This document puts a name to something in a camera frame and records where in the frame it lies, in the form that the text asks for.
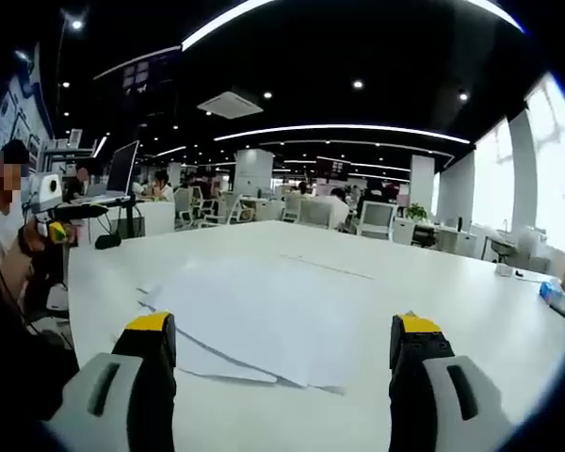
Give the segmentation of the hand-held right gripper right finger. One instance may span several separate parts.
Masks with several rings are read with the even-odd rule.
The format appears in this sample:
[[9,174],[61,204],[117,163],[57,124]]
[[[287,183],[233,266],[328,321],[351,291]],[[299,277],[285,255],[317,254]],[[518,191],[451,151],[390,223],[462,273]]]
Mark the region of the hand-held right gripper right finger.
[[391,451],[495,451],[512,432],[499,389],[431,320],[393,317],[389,365]]

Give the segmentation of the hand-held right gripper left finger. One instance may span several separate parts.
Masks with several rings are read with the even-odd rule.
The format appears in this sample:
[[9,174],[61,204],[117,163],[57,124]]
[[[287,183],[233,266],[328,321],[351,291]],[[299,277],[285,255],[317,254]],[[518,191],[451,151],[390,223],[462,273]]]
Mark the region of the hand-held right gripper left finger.
[[174,315],[137,317],[65,385],[43,423],[62,451],[172,451]]

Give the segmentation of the person's left hand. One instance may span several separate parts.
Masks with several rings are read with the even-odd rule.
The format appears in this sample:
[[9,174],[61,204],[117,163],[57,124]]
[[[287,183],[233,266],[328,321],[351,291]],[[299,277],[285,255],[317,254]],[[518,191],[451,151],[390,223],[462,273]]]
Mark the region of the person's left hand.
[[52,246],[60,246],[71,243],[74,240],[75,232],[70,228],[70,241],[68,243],[52,243],[48,237],[39,233],[37,226],[27,223],[23,232],[24,242],[33,253],[40,253]]

